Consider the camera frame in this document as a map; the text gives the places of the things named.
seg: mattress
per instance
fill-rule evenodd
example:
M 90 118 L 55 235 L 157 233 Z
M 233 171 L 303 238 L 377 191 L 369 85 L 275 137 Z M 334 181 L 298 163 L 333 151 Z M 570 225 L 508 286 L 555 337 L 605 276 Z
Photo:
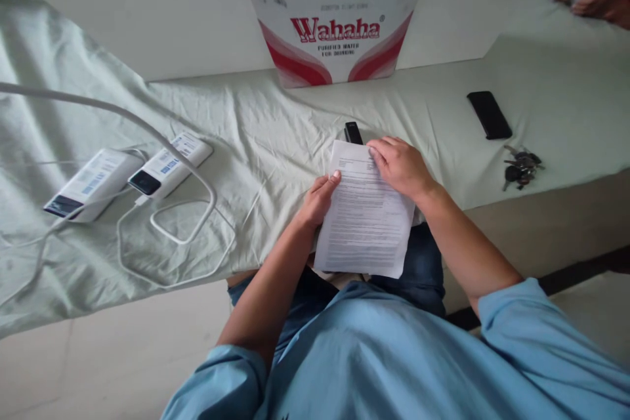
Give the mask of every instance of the mattress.
M 399 136 L 464 209 L 573 186 L 630 167 L 630 32 L 576 18 L 551 0 L 523 0 L 510 28 L 481 59 L 410 70 L 361 83 L 285 90 L 274 70 L 145 83 L 42 0 L 0 0 L 0 80 L 90 96 L 120 105 L 168 138 L 191 131 L 214 154 L 200 167 L 217 191 L 217 208 L 196 240 L 178 246 L 160 236 L 157 208 L 203 199 L 187 179 L 161 203 L 122 224 L 125 264 L 174 284 L 208 282 L 259 267 L 306 190 L 326 171 L 333 140 L 356 121 L 367 141 Z M 485 139 L 467 102 L 473 91 L 496 97 L 514 136 L 546 170 L 523 191 L 503 187 L 503 142 Z M 103 147 L 159 145 L 117 115 L 0 94 L 0 299 L 31 278 L 42 235 L 54 218 L 43 204 Z M 122 271 L 116 222 L 137 198 L 117 198 L 92 224 L 71 224 L 45 248 L 36 282 L 0 308 L 0 337 L 149 297 L 161 290 Z M 160 223 L 190 231 L 204 210 L 191 203 Z M 228 249 L 227 258 L 218 264 Z

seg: blue jeans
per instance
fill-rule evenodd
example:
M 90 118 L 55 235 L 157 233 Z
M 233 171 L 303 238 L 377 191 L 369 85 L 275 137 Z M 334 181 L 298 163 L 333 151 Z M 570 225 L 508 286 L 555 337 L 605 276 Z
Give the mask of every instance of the blue jeans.
M 232 305 L 236 305 L 253 277 L 250 276 L 228 289 Z M 400 279 L 372 276 L 369 283 L 365 284 L 371 285 L 374 290 L 397 295 L 421 310 L 442 318 L 446 316 L 442 303 L 444 298 L 442 255 L 426 223 L 411 229 Z M 295 289 L 289 315 L 278 339 L 273 366 L 295 334 L 325 309 L 338 292 L 334 285 L 319 277 L 309 267 L 304 268 Z

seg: keys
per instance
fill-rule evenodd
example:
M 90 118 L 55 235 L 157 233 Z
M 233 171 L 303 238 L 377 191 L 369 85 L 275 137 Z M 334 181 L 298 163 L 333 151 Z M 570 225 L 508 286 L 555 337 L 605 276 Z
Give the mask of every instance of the keys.
M 518 167 L 511 165 L 505 169 L 505 184 L 503 185 L 503 191 L 505 192 L 509 187 L 510 183 L 518 182 L 523 178 L 524 171 L 521 171 Z
M 512 159 L 503 161 L 509 164 L 505 170 L 503 191 L 507 190 L 510 182 L 516 182 L 518 184 L 517 188 L 523 190 L 534 179 L 536 171 L 545 167 L 542 165 L 541 159 L 525 147 L 523 147 L 523 151 L 518 151 L 507 145 L 504 145 L 504 148 L 510 151 Z

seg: white power bank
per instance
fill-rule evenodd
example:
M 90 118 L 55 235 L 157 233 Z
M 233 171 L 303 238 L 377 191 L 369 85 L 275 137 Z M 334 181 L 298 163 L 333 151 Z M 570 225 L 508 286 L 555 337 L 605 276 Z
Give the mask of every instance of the white power bank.
M 142 166 L 142 160 L 132 154 L 101 149 L 73 178 L 44 206 L 44 210 L 58 217 L 66 217 L 79 207 L 88 205 L 70 220 L 91 222 L 105 210 L 127 183 L 127 179 Z M 96 200 L 105 199 L 90 205 Z
M 177 135 L 171 144 L 195 167 L 213 152 L 210 145 L 186 131 Z M 160 200 L 169 195 L 189 174 L 190 171 L 179 159 L 166 148 L 162 148 L 129 178 L 129 184 L 145 196 Z

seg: light blue shirt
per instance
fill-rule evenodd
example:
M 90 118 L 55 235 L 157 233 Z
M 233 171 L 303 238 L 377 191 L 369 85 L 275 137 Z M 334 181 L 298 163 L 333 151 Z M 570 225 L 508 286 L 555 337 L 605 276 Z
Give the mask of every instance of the light blue shirt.
M 218 346 L 164 419 L 628 419 L 630 375 L 577 332 L 535 279 L 479 301 L 482 340 L 351 283 L 262 358 Z

